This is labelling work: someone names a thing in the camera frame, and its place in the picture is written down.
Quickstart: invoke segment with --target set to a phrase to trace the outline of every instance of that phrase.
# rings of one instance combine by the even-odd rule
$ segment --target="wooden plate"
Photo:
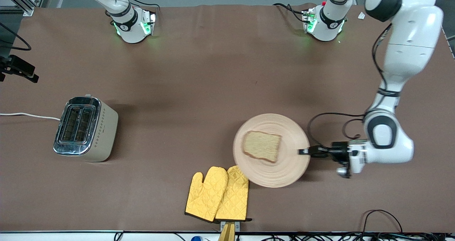
[[[243,137],[248,131],[281,135],[276,163],[252,158],[242,150]],[[297,181],[307,169],[309,155],[298,155],[309,147],[302,128],[291,119],[278,114],[262,114],[246,121],[234,138],[234,160],[250,181],[264,187],[279,188]]]

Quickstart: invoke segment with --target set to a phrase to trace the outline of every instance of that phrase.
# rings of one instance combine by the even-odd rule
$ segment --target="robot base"
[[[305,33],[311,34],[317,40],[330,41],[341,32],[344,21],[334,29],[328,28],[327,25],[321,20],[321,8],[322,5],[319,5],[302,14],[304,20],[310,21],[310,23],[304,23],[304,30]]]

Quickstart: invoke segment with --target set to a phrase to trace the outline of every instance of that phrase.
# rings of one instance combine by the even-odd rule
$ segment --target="toaster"
[[[101,100],[87,94],[68,101],[63,110],[54,151],[62,156],[101,162],[111,154],[118,114]]]

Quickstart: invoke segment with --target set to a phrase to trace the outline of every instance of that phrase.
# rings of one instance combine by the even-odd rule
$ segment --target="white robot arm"
[[[404,163],[414,154],[414,142],[395,116],[405,83],[428,63],[439,39],[443,12],[437,0],[366,0],[366,12],[380,21],[392,20],[382,82],[363,123],[367,139],[334,142],[331,148],[313,146],[300,154],[329,155],[343,165],[339,175],[349,178],[366,163]]]
[[[353,4],[353,0],[327,0],[324,5],[309,9],[304,14],[305,32],[321,41],[333,40],[344,24],[346,13]]]
[[[95,0],[111,15],[117,34],[125,42],[138,43],[151,35],[156,15],[140,7],[132,6],[129,0]]]

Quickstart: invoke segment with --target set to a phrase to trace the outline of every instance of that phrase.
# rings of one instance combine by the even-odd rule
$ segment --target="quilted oven mitt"
[[[216,213],[217,221],[249,221],[247,219],[248,178],[237,165],[227,170],[228,186],[221,206]]]
[[[188,194],[186,215],[213,222],[226,190],[228,174],[221,167],[212,166],[203,180],[202,173],[195,173]]]

